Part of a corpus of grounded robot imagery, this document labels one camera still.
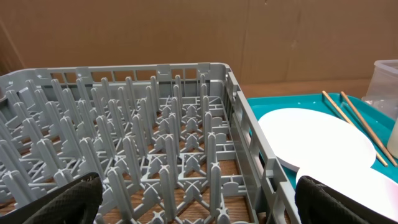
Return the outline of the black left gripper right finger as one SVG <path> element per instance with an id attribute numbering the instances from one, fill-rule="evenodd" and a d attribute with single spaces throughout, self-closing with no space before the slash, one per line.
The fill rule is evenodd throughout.
<path id="1" fill-rule="evenodd" d="M 307 175 L 298 179 L 295 204 L 302 224 L 397 224 Z"/>

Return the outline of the white paper cup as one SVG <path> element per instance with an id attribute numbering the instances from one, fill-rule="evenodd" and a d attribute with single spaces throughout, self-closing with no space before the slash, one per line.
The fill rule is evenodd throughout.
<path id="1" fill-rule="evenodd" d="M 386 147 L 389 153 L 398 159 L 398 119 L 396 119 Z"/>

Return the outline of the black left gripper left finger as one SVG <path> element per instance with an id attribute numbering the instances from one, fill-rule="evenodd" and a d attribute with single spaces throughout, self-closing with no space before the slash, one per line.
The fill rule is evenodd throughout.
<path id="1" fill-rule="evenodd" d="M 1 217 L 1 224 L 92 224 L 102 202 L 101 178 L 96 172 L 90 172 Z"/>

